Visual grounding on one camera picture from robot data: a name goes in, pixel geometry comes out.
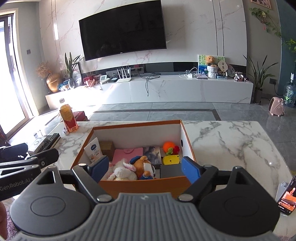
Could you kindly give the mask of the white lotion tube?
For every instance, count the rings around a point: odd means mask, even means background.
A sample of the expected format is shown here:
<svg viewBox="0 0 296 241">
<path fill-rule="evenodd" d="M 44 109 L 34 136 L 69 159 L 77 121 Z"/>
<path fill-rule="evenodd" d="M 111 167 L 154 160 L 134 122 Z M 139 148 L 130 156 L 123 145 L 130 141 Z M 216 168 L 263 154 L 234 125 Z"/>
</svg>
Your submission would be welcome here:
<svg viewBox="0 0 296 241">
<path fill-rule="evenodd" d="M 84 148 L 84 152 L 92 163 L 100 159 L 103 154 L 98 138 L 94 138 L 89 144 L 87 144 Z"/>
</svg>

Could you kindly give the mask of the orange cardboard storage box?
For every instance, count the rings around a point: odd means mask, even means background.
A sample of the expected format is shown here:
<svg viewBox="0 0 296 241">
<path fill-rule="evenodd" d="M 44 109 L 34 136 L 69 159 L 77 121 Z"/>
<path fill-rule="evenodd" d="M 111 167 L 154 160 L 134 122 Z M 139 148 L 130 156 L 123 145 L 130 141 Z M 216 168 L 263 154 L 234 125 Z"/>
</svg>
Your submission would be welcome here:
<svg viewBox="0 0 296 241">
<path fill-rule="evenodd" d="M 127 160 L 139 156 L 139 148 L 145 152 L 148 147 L 154 146 L 155 152 L 160 153 L 161 147 L 168 141 L 179 146 L 181 157 L 187 156 L 192 160 L 196 159 L 181 120 L 95 126 L 82 147 L 86 147 L 95 138 L 100 142 L 113 142 L 116 149 L 123 150 L 127 154 Z M 149 181 L 99 181 L 99 185 L 113 198 L 118 197 L 119 193 L 165 192 L 170 192 L 176 198 L 190 186 L 190 182 L 185 176 L 178 176 Z"/>
</svg>

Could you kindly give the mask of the pink pouch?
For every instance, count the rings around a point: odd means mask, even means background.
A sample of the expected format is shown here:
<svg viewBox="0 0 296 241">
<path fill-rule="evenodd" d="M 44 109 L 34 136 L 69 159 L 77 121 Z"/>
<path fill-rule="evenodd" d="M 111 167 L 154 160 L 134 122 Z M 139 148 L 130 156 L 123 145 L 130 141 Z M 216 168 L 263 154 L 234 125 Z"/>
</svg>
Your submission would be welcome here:
<svg viewBox="0 0 296 241">
<path fill-rule="evenodd" d="M 143 147 L 135 148 L 135 149 L 115 149 L 114 156 L 112 159 L 112 164 L 115 165 L 117 162 L 122 159 L 126 159 L 130 161 L 132 158 L 136 156 L 142 156 Z"/>
</svg>

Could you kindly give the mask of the red yellow carton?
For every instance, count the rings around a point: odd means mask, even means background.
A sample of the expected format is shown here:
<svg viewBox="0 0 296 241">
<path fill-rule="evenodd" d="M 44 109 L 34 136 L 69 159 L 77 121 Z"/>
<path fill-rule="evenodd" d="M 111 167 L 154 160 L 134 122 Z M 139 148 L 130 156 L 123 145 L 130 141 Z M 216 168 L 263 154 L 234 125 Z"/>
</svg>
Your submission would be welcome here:
<svg viewBox="0 0 296 241">
<path fill-rule="evenodd" d="M 79 126 L 74 118 L 72 108 L 69 104 L 64 104 L 60 107 L 60 115 L 68 132 L 71 133 L 78 130 Z"/>
</svg>

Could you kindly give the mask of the orange knitted fruit toy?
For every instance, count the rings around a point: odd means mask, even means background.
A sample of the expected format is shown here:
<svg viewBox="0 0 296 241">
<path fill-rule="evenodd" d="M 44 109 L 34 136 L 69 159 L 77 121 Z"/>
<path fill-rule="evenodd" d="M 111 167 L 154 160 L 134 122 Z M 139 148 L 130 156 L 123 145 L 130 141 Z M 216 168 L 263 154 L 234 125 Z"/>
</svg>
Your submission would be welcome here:
<svg viewBox="0 0 296 241">
<path fill-rule="evenodd" d="M 163 144 L 163 151 L 166 155 L 178 155 L 180 148 L 174 142 L 165 142 Z"/>
</svg>

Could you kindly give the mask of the white plush toy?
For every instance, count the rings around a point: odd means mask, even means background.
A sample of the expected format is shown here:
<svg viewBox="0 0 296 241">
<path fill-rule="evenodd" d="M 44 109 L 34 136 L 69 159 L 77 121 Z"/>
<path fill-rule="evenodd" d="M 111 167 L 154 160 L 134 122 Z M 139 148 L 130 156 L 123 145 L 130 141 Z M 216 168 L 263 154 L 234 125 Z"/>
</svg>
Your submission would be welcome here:
<svg viewBox="0 0 296 241">
<path fill-rule="evenodd" d="M 130 164 L 128 160 L 122 159 L 112 167 L 112 173 L 107 181 L 135 181 L 137 180 L 135 171 L 135 166 Z"/>
</svg>

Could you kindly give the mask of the dark picture book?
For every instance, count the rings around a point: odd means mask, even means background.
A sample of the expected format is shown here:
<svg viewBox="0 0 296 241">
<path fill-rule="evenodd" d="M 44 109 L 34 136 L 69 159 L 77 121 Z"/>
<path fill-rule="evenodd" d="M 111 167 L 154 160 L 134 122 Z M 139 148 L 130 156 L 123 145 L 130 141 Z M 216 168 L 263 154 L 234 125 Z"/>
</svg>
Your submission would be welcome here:
<svg viewBox="0 0 296 241">
<path fill-rule="evenodd" d="M 155 167 L 159 169 L 162 165 L 161 151 L 159 146 L 145 146 L 143 147 L 143 155 L 147 156 L 148 160 Z"/>
</svg>

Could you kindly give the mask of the white wifi router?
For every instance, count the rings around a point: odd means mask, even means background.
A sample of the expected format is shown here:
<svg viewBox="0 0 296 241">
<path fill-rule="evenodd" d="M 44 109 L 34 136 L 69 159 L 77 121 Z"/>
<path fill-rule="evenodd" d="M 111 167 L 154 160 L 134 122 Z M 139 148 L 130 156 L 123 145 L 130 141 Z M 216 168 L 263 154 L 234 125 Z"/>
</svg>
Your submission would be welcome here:
<svg viewBox="0 0 296 241">
<path fill-rule="evenodd" d="M 130 82 L 132 80 L 130 68 L 127 68 L 127 70 L 125 70 L 124 68 L 117 69 L 117 74 L 117 83 Z"/>
</svg>

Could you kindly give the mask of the water bottle dispenser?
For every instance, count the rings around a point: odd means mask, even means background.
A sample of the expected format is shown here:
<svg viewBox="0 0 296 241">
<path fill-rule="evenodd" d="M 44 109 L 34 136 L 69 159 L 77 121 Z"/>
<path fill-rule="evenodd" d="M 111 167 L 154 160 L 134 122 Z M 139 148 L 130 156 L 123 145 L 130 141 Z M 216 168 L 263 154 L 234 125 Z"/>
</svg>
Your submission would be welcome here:
<svg viewBox="0 0 296 241">
<path fill-rule="evenodd" d="M 284 91 L 284 103 L 290 108 L 295 107 L 295 74 L 291 73 L 290 81 L 285 87 Z"/>
</svg>

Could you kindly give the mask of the black square gift box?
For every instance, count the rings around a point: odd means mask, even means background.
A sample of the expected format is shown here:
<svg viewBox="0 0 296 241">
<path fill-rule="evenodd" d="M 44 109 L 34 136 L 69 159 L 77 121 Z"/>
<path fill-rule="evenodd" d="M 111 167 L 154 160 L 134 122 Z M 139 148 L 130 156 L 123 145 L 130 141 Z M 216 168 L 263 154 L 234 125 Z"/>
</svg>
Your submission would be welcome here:
<svg viewBox="0 0 296 241">
<path fill-rule="evenodd" d="M 184 176 L 181 164 L 161 165 L 159 169 L 160 178 L 172 178 Z"/>
</svg>

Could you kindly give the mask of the yellow tape measure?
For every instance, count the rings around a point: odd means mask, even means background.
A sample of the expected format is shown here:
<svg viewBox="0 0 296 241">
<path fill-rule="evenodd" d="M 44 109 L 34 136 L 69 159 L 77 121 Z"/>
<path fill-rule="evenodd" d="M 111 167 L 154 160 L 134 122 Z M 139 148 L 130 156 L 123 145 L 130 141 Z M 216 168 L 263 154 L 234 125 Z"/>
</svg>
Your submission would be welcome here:
<svg viewBox="0 0 296 241">
<path fill-rule="evenodd" d="M 180 163 L 179 155 L 168 155 L 163 157 L 163 165 L 177 165 Z"/>
</svg>

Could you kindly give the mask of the brown teddy bear toy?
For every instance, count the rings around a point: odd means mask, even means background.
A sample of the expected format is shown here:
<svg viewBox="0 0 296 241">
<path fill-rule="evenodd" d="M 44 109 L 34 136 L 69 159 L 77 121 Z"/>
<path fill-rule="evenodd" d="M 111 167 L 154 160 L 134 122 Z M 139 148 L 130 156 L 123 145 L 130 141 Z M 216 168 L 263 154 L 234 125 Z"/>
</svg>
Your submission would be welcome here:
<svg viewBox="0 0 296 241">
<path fill-rule="evenodd" d="M 152 180 L 155 177 L 155 168 L 147 156 L 136 156 L 130 160 L 130 164 L 135 167 L 138 180 Z"/>
</svg>

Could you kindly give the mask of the white marble tv cabinet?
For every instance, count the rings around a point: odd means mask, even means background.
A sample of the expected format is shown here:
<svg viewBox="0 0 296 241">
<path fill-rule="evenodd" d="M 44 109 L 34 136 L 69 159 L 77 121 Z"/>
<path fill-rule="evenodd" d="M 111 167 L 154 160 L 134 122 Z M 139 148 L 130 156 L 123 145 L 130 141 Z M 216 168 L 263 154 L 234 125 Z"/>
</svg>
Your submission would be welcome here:
<svg viewBox="0 0 296 241">
<path fill-rule="evenodd" d="M 106 83 L 94 87 L 79 86 L 46 96 L 50 109 L 57 109 L 60 100 L 71 107 L 85 105 L 148 103 L 148 102 L 251 102 L 252 82 L 234 79 L 188 79 L 178 75 L 161 75 L 146 80 L 134 77 L 129 82 Z"/>
</svg>

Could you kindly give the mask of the hanging ivy plant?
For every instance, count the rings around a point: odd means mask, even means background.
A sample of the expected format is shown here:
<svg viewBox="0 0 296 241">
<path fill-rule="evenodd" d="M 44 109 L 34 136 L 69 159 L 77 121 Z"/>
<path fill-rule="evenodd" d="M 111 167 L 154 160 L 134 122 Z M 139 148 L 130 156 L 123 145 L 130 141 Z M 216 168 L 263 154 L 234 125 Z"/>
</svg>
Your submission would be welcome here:
<svg viewBox="0 0 296 241">
<path fill-rule="evenodd" d="M 268 33 L 273 33 L 275 36 L 279 37 L 282 41 L 282 45 L 287 46 L 288 50 L 295 54 L 295 38 L 289 37 L 284 34 L 280 24 L 276 23 L 272 16 L 269 14 L 269 10 L 264 11 L 260 8 L 249 8 L 251 15 L 256 17 L 264 25 L 264 29 Z"/>
</svg>

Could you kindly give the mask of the smartphone on stand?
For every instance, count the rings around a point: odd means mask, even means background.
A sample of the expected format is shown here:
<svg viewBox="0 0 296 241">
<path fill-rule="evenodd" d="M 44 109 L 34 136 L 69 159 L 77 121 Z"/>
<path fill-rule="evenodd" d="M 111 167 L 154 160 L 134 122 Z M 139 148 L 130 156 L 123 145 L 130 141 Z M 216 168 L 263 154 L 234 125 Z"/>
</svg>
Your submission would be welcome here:
<svg viewBox="0 0 296 241">
<path fill-rule="evenodd" d="M 284 215 L 289 216 L 295 210 L 295 176 L 293 176 L 289 183 L 282 182 L 278 186 L 275 200 L 281 213 Z"/>
</svg>

